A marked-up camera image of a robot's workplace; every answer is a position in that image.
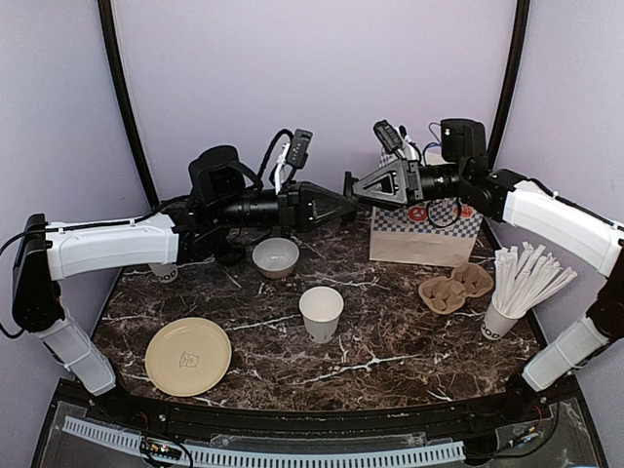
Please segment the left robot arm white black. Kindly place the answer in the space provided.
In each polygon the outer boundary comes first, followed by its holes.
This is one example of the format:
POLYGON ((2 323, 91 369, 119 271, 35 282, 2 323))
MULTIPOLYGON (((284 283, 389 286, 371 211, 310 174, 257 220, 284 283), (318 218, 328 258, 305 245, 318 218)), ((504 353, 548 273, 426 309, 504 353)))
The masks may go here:
POLYGON ((266 189, 238 151, 221 145, 189 165, 192 190, 149 214, 90 223, 29 217, 15 236, 12 316, 21 332, 41 339, 117 425, 137 418, 137 402, 118 385, 111 363, 69 316, 60 281, 129 265, 178 265, 231 250, 230 229, 278 228, 305 233, 356 210, 355 201, 307 181, 288 179, 266 189))

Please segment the brown cardboard cup carrier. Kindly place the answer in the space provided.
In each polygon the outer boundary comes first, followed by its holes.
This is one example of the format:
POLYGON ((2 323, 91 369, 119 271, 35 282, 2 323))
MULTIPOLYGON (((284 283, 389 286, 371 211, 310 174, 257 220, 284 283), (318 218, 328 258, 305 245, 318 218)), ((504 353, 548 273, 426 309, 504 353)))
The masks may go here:
POLYGON ((439 276, 421 283, 418 294, 425 305, 438 315, 448 315, 460 309, 467 298, 481 297, 490 292, 494 281, 476 263, 455 267, 448 277, 439 276))

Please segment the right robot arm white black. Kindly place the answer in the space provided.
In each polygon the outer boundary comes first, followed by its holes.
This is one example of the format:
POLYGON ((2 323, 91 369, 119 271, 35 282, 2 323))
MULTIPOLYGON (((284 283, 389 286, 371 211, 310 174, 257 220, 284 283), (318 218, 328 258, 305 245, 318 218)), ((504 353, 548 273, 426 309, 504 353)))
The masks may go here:
POLYGON ((409 156, 406 136, 387 121, 373 131, 391 161, 356 179, 347 175, 346 196, 386 210, 418 202, 458 198, 480 214, 535 233, 594 267, 606 282, 581 317, 524 366, 515 386, 497 403, 508 423, 521 421, 535 395, 623 336, 623 227, 548 190, 535 178, 488 166, 486 131, 469 119, 441 122, 443 164, 427 166, 409 156))

